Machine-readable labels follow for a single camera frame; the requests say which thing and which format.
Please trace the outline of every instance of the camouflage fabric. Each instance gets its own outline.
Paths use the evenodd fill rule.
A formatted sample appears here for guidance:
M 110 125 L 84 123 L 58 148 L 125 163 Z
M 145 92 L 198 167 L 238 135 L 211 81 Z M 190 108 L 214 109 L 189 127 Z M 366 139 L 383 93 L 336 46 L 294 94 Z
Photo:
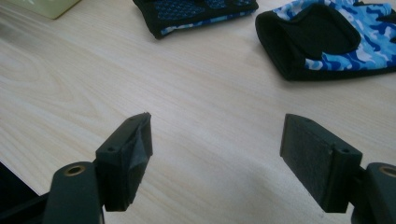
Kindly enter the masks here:
M 390 4 L 358 4 L 354 0 L 297 0 L 273 10 L 282 20 L 290 21 L 312 4 L 332 7 L 340 12 L 359 32 L 359 46 L 348 53 L 331 55 L 322 52 L 321 59 L 305 59 L 309 70 L 358 71 L 395 66 L 396 25 L 381 20 L 392 13 Z

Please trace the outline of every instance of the wood grain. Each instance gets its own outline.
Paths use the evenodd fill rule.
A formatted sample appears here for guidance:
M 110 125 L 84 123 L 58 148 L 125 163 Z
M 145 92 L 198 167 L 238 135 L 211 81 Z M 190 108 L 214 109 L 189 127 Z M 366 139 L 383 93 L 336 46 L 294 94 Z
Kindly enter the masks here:
M 163 40 L 129 0 L 83 0 L 56 21 L 0 2 L 0 161 L 45 193 L 148 111 L 154 156 L 134 204 L 106 223 L 349 223 L 352 207 L 323 213 L 279 157 L 283 119 L 315 120 L 363 167 L 394 164 L 396 76 L 284 80 L 254 20 L 287 2 Z

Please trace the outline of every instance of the black mount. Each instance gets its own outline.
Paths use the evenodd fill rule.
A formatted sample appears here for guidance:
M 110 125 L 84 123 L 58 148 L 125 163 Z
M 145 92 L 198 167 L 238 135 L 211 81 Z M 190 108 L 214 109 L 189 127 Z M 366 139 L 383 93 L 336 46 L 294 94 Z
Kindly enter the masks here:
M 0 223 L 99 224 L 134 201 L 152 155 L 150 114 L 125 120 L 96 150 L 94 162 L 66 165 L 38 196 L 0 162 Z
M 311 119 L 287 114 L 280 156 L 327 213 L 355 206 L 353 224 L 396 223 L 396 166 L 360 167 L 362 153 Z

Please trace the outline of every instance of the blue camouflage glove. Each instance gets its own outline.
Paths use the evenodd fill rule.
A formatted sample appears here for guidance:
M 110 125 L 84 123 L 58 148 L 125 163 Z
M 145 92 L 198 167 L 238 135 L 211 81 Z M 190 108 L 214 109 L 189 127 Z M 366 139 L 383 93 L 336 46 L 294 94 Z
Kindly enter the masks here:
M 286 79 L 336 79 L 396 71 L 390 4 L 298 0 L 256 18 L 262 45 Z
M 256 0 L 134 0 L 155 38 L 253 13 Z

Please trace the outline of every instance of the screw hole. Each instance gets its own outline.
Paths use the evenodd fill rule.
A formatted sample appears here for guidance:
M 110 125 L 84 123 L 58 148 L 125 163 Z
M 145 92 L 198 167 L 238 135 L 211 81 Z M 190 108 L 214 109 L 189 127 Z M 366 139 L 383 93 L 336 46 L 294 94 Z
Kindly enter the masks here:
M 379 170 L 385 175 L 389 175 L 391 177 L 396 177 L 396 169 L 390 166 L 381 166 Z
M 64 172 L 64 174 L 67 176 L 73 176 L 73 175 L 79 175 L 84 171 L 85 171 L 85 166 L 77 165 L 77 166 L 72 166 L 72 167 L 68 168 Z

